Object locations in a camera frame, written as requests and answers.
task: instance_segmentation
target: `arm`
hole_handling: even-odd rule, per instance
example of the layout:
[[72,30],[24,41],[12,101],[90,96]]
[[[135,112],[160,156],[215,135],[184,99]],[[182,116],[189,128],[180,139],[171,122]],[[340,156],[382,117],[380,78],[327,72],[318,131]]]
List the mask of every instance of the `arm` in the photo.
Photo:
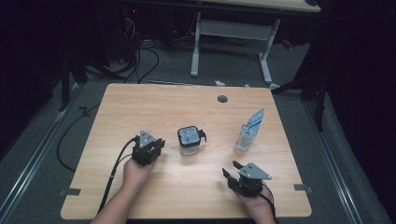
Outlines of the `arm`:
[[146,183],[156,161],[144,167],[133,160],[125,162],[120,190],[110,199],[91,223],[124,224],[128,219],[135,196]]
[[[244,197],[235,192],[236,196],[245,205],[248,214],[257,224],[275,224],[271,211],[271,205],[263,198],[257,196],[254,198]],[[262,195],[272,200],[271,193],[267,188],[262,188]]]

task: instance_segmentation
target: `hand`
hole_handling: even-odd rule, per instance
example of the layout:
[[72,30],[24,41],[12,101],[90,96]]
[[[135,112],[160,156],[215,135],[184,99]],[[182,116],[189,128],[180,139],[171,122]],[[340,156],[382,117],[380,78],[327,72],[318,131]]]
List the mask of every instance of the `hand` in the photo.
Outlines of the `hand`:
[[[248,214],[251,218],[253,218],[256,223],[261,224],[273,224],[275,223],[274,217],[271,210],[271,204],[269,204],[264,198],[256,196],[256,197],[244,197],[241,194],[234,191],[236,196],[242,203],[245,205]],[[268,188],[263,187],[261,194],[267,197],[270,201],[272,201],[271,192]]]
[[146,166],[141,166],[136,161],[129,159],[124,164],[122,189],[138,192],[149,178],[151,170],[157,160]]

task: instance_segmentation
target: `white desk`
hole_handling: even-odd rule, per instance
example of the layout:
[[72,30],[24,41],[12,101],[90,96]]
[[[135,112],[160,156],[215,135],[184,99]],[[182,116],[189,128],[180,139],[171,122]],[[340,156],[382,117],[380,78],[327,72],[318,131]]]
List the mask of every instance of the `white desk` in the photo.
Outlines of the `white desk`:
[[[280,10],[293,10],[300,12],[320,12],[318,6],[312,7],[304,0],[202,0],[202,2],[232,4],[248,7],[265,7]],[[199,42],[201,35],[219,35],[236,38],[254,39],[266,41],[263,52],[259,54],[259,62],[262,67],[262,75],[267,84],[272,83],[271,74],[267,64],[267,57],[276,36],[280,19],[276,19],[273,25],[255,25],[227,21],[201,20],[201,13],[197,13],[195,29],[195,46],[192,53],[191,76],[197,77],[199,71]]]

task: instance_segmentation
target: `wooden table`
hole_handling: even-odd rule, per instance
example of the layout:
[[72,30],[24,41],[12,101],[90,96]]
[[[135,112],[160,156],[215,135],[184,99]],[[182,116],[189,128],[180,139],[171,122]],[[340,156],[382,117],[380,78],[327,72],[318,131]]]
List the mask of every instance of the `wooden table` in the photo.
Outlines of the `wooden table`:
[[[218,101],[219,95],[228,98]],[[241,125],[264,108],[265,116],[253,146],[234,149]],[[198,154],[179,154],[177,130],[203,129]],[[253,161],[272,176],[267,180],[278,217],[307,217],[311,207],[305,191],[296,191],[302,180],[290,151],[272,93],[264,88],[110,84],[100,105],[90,136],[61,215],[65,219],[95,217],[111,169],[120,150],[146,130],[166,141],[147,185],[136,199],[130,218],[240,218],[248,217],[221,168],[239,177],[232,161]],[[132,146],[125,155],[132,152]],[[122,164],[108,195],[120,188]]]

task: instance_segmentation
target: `table leg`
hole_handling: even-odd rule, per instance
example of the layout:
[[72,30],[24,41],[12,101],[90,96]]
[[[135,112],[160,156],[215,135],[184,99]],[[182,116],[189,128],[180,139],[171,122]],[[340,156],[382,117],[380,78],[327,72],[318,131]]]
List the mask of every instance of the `table leg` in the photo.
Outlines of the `table leg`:
[[271,46],[274,42],[274,38],[277,32],[277,28],[279,27],[279,23],[280,23],[280,19],[276,19],[274,25],[272,26],[270,36],[267,40],[265,51],[264,53],[259,54],[260,65],[262,66],[262,75],[264,76],[264,82],[267,84],[272,83],[271,74],[267,63],[267,57],[270,52]]
[[195,46],[194,52],[192,54],[192,63],[191,63],[191,76],[198,76],[198,68],[199,68],[199,39],[201,35],[201,12],[197,12],[197,22],[195,27]]

